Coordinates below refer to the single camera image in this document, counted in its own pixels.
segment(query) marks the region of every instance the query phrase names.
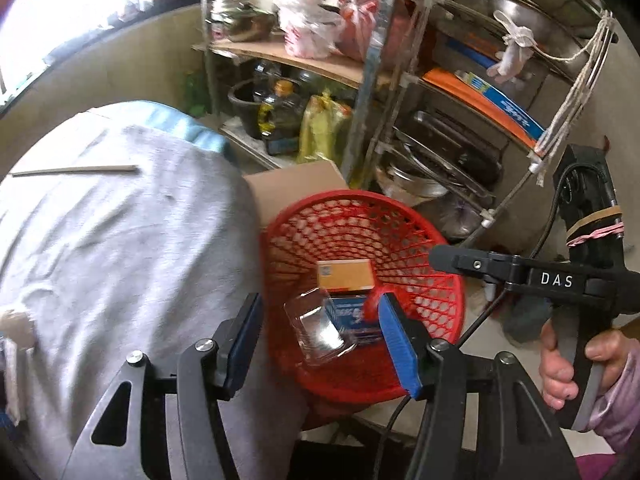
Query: cardboard box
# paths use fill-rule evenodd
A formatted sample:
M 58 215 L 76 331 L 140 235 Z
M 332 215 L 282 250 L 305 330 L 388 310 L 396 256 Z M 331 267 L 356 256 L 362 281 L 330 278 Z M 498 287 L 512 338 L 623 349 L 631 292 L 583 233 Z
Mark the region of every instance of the cardboard box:
M 364 319 L 364 303 L 367 297 L 361 294 L 351 296 L 332 296 L 326 309 L 329 319 L 336 326 L 353 335 L 359 345 L 382 340 L 382 330 L 377 321 Z
M 254 192 L 262 229 L 281 211 L 307 196 L 334 189 L 349 189 L 330 160 L 264 171 L 247 175 L 244 179 Z
M 318 286 L 330 293 L 369 291 L 376 285 L 371 261 L 329 260 L 318 262 Z

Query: human hand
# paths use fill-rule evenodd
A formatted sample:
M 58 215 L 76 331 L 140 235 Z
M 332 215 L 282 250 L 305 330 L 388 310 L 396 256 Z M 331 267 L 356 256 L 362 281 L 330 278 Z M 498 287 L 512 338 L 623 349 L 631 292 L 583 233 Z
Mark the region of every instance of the human hand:
M 558 338 L 551 322 L 547 321 L 540 332 L 540 376 L 542 397 L 555 410 L 560 410 L 567 399 L 575 399 L 578 385 L 572 381 L 574 368 L 560 355 Z M 584 354 L 592 361 L 604 363 L 605 369 L 600 383 L 604 394 L 620 378 L 629 354 L 630 339 L 620 330 L 607 330 L 587 343 Z

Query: screw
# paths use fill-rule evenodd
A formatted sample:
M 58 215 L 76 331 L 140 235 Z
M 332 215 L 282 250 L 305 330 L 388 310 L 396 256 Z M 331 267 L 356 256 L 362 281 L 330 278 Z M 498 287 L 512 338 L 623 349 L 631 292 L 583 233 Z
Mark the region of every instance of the screw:
M 500 359 L 500 362 L 505 365 L 514 365 L 518 362 L 516 356 L 511 352 L 500 352 L 498 354 L 498 359 Z
M 444 339 L 434 339 L 433 341 L 431 341 L 430 346 L 436 352 L 444 352 L 447 348 L 449 348 L 449 341 L 445 341 Z
M 198 352 L 208 352 L 213 348 L 213 341 L 211 339 L 200 339 L 196 341 L 196 350 Z
M 131 366 L 140 366 L 144 358 L 145 355 L 140 350 L 134 350 L 129 355 L 127 355 L 127 363 L 129 363 Z

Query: pink sleeve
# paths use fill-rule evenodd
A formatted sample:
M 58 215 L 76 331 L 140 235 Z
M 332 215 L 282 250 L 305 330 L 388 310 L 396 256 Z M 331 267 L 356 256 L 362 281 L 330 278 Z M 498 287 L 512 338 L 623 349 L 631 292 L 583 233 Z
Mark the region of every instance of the pink sleeve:
M 640 342 L 632 339 L 631 350 L 618 382 L 596 400 L 588 430 L 595 430 L 613 451 L 624 449 L 640 422 Z

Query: window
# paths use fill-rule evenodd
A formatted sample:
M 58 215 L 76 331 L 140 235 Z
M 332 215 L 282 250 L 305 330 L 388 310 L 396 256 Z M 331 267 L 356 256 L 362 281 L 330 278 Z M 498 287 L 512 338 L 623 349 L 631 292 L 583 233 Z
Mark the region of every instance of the window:
M 0 28 L 0 96 L 40 73 L 49 52 L 65 41 L 107 26 L 107 18 L 151 0 L 15 0 Z

